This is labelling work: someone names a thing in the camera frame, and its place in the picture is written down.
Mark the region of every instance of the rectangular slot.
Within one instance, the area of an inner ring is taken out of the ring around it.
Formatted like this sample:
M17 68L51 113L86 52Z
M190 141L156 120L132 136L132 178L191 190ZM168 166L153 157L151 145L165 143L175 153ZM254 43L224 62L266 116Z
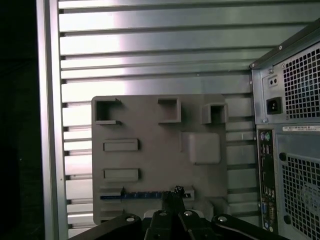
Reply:
M105 169L103 176L107 182L136 182L139 180L139 169Z
M121 101L116 98L95 100L95 123L98 125L120 125L121 122L112 119L111 109L120 106Z
M121 195L124 191L123 187L119 188L101 188L100 189L100 199L101 200L112 200L121 199Z
M164 97L158 99L159 124L181 123L181 102L179 98Z
M110 139L103 143L105 152L138 151L138 139Z
M225 102L209 103L201 108L201 124L228 122L228 106Z
M269 115L282 113L282 98L275 97L266 101L266 112Z

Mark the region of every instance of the screw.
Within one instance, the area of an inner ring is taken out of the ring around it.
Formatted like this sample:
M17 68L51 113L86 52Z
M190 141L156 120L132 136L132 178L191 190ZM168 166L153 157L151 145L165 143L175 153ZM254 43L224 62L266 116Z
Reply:
M127 222L133 222L134 220L135 220L134 217L128 217L128 218L126 219Z
M185 212L184 212L184 215L186 215L186 216L191 216L191 215L192 215L192 212L191 212L191 211L185 211Z
M226 222L226 221L228 221L228 219L227 219L225 216L220 216L220 217L218 217L218 220L219 220L220 222Z

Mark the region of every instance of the metal mesh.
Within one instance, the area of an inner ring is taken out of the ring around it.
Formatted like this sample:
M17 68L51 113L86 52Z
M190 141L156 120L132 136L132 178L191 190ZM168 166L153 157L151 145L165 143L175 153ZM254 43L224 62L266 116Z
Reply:
M288 157L282 165L285 211L291 224L311 240L320 240L320 165Z
M283 79L289 118L320 117L320 48L287 63Z

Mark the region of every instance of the metal louvered panel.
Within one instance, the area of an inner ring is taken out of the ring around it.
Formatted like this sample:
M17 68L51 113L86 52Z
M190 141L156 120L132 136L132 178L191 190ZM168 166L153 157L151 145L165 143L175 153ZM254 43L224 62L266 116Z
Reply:
M320 47L299 54L283 69L285 110L290 119L320 117Z
M320 164L287 156L282 166L285 211L292 226L311 240L320 239Z
M51 8L60 11L50 19L58 19L60 31L53 34L60 35L60 50L54 47L61 61L54 59L52 80L56 90L61 87L56 95L63 106L65 158L57 164L58 185L67 179L58 198L77 207L68 207L68 218L66 210L59 209L65 222L72 219L69 231L67 224L60 226L61 239L92 227L87 222L92 212L85 204L92 203L89 103L97 95L223 94L230 116L228 198L237 214L243 213L242 203L243 211L253 214L257 181L248 66L316 19L320 9L317 2L285 2L51 1ZM61 112L58 104L55 108Z

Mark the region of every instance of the sticker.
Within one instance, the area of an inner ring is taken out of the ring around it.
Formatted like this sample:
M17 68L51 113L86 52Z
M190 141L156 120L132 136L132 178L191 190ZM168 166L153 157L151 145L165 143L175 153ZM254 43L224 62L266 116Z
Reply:
M320 126L284 126L284 132L320 132Z

